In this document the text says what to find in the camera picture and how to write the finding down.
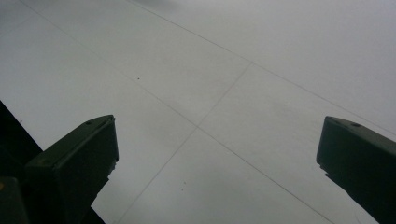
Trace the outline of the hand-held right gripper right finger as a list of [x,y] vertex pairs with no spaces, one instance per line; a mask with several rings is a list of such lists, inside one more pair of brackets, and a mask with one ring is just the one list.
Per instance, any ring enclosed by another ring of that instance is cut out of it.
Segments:
[[379,224],[396,224],[396,142],[359,123],[327,116],[316,162]]

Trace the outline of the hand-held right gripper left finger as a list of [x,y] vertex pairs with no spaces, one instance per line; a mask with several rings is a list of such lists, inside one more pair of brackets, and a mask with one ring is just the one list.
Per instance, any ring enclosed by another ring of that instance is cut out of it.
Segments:
[[88,120],[25,165],[48,224],[80,224],[119,160],[115,117]]

